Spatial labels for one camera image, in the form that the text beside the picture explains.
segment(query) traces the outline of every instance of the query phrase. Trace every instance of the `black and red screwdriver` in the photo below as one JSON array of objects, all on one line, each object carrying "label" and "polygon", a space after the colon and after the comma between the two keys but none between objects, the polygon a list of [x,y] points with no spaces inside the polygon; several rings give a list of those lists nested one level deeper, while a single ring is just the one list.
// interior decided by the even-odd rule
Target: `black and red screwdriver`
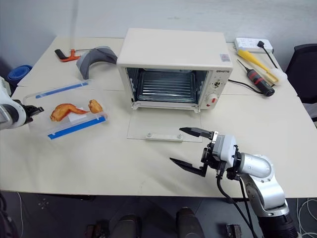
[{"label": "black and red screwdriver", "polygon": [[275,90],[254,69],[245,67],[240,61],[239,63],[246,69],[247,77],[265,96],[269,97],[275,93]]}]

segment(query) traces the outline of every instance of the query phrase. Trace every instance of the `fried chicken wing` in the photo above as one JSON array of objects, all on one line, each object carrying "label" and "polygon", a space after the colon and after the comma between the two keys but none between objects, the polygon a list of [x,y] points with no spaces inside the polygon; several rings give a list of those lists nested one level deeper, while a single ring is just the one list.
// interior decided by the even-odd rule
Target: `fried chicken wing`
[{"label": "fried chicken wing", "polygon": [[52,121],[61,121],[69,113],[85,114],[85,113],[88,113],[88,111],[78,109],[73,104],[64,103],[64,104],[59,104],[55,108],[55,110],[52,112],[52,115],[50,116],[50,118]]},{"label": "fried chicken wing", "polygon": [[95,99],[89,101],[88,107],[92,113],[103,112],[102,106],[100,106],[100,104]]}]

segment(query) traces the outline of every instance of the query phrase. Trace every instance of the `oven control knob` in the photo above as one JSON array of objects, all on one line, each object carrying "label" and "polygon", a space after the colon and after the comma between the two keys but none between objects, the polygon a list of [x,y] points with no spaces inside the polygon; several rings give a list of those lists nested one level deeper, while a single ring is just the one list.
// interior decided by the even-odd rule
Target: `oven control knob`
[{"label": "oven control knob", "polygon": [[209,94],[206,97],[206,106],[210,107],[211,105],[216,104],[218,101],[218,96],[216,94]]}]

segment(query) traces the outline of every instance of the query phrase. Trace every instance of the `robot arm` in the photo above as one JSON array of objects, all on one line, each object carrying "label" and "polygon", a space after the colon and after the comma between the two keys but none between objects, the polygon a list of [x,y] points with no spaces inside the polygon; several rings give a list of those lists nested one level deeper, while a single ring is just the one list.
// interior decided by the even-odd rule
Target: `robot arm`
[{"label": "robot arm", "polygon": [[225,171],[228,179],[241,178],[264,237],[300,237],[289,215],[284,191],[275,178],[273,163],[266,156],[240,153],[236,140],[231,135],[219,135],[217,131],[190,127],[180,130],[193,136],[206,137],[211,143],[203,151],[203,166],[199,169],[192,164],[170,158],[174,163],[203,177],[210,166],[217,170],[217,180],[222,179]]},{"label": "robot arm", "polygon": [[4,79],[0,77],[0,130],[16,128],[31,122],[32,116],[43,112],[42,107],[25,106],[10,98]]}]

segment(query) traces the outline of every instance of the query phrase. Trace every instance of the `power strip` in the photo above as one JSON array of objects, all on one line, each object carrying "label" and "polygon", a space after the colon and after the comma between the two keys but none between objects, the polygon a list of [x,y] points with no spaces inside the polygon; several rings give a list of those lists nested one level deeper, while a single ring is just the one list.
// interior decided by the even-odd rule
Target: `power strip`
[{"label": "power strip", "polygon": [[254,39],[254,38],[236,38],[234,40],[234,46],[236,50],[243,49],[245,51],[249,51],[251,53],[265,53],[265,51],[258,47],[258,42],[264,42],[264,48],[267,52],[273,53],[273,47],[271,43],[266,39]]}]

